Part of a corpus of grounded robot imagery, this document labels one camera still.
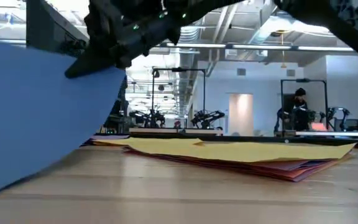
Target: workstation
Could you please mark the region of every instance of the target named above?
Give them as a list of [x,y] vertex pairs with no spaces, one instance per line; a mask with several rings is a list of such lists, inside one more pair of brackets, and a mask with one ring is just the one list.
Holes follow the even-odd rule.
[[0,3],[0,223],[358,223],[358,1],[140,2]]

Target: table surface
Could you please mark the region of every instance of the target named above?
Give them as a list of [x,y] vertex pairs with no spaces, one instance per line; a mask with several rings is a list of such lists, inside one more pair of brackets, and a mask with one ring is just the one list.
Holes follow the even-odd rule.
[[86,146],[0,192],[0,223],[358,223],[355,158],[300,183]]

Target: stack of folders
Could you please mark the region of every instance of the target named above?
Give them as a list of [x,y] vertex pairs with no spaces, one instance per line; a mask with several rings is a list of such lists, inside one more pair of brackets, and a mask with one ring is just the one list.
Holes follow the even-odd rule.
[[212,143],[199,139],[94,140],[141,156],[298,182],[351,157],[355,144],[317,146],[256,142]]

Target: blue folder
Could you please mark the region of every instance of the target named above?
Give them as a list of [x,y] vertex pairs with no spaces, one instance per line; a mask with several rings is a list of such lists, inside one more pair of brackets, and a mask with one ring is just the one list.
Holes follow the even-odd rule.
[[71,153],[108,117],[124,71],[70,80],[74,61],[0,43],[0,189]]

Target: person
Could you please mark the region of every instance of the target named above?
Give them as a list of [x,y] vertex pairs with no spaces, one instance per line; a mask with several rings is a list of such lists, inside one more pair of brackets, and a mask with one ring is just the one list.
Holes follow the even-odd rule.
[[293,102],[293,108],[295,115],[294,129],[295,131],[309,130],[308,113],[305,110],[299,110],[300,108],[308,109],[306,102],[306,91],[303,88],[299,88],[295,91],[295,97]]

